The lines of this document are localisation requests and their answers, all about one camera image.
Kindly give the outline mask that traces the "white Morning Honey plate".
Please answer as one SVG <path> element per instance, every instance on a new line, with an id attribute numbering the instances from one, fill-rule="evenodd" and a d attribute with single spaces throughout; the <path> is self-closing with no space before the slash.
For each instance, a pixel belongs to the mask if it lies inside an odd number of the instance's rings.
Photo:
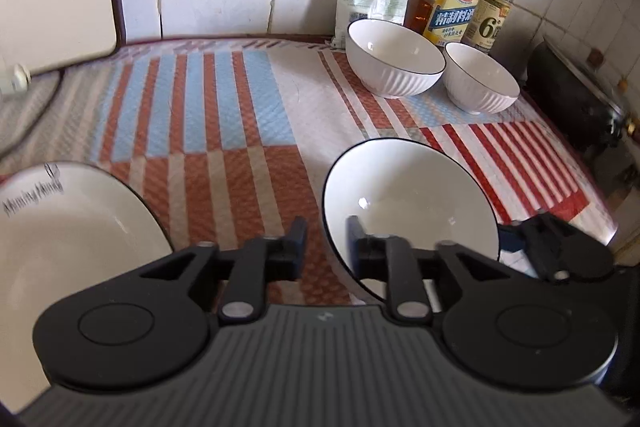
<path id="1" fill-rule="evenodd" d="M 111 174 L 37 165 L 1 183 L 1 401 L 24 409 L 48 380 L 32 328 L 52 303 L 170 254 L 160 222 Z"/>

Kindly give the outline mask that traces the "black wok with glass lid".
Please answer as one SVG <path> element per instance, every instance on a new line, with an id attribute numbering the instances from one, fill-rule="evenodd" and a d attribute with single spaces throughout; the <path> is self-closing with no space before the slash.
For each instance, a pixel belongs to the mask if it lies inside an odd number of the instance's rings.
<path id="1" fill-rule="evenodd" d="M 625 99 L 549 37 L 529 55 L 524 91 L 585 162 L 625 136 L 639 141 L 639 119 Z"/>

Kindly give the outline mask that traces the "striped checkered tablecloth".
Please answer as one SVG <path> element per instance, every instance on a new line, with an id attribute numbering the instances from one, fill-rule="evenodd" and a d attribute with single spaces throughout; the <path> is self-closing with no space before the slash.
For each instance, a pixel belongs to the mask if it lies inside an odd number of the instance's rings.
<path id="1" fill-rule="evenodd" d="M 347 299 L 323 251 L 324 177 L 363 140 L 425 143 L 462 165 L 502 223 L 550 210 L 603 243 L 616 231 L 570 150 L 524 101 L 473 116 L 442 86 L 379 98 L 344 53 L 276 39 L 186 40 L 126 46 L 105 60 L 37 77 L 1 105 L 3 176 L 52 160 L 88 162 L 149 204 L 171 243 L 233 248 L 309 223 L 302 279 L 285 303 Z"/>

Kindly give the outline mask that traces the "white ribbed bowl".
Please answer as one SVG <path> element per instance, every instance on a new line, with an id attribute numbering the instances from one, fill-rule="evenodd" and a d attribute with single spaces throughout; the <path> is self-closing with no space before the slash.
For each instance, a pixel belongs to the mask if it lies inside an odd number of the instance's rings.
<path id="1" fill-rule="evenodd" d="M 472 115 L 497 114 L 520 96 L 518 82 L 500 63 L 478 49 L 450 42 L 444 47 L 442 80 L 450 101 Z"/>
<path id="2" fill-rule="evenodd" d="M 421 94 L 442 77 L 445 57 L 416 32 L 387 20 L 354 20 L 346 57 L 363 86 L 382 98 Z"/>
<path id="3" fill-rule="evenodd" d="M 349 217 L 369 234 L 401 236 L 416 248 L 453 241 L 492 260 L 499 254 L 497 218 L 480 184 L 457 161 L 406 139 L 372 139 L 345 150 L 326 175 L 321 216 L 332 268 L 366 303 L 381 300 L 385 284 L 354 277 Z"/>

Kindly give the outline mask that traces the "vinegar bottle yellow cap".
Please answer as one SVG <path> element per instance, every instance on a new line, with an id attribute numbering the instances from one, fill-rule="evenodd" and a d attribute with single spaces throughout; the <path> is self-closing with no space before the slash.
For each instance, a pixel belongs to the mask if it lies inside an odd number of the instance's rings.
<path id="1" fill-rule="evenodd" d="M 508 16 L 513 0 L 478 0 L 462 42 L 488 53 Z"/>

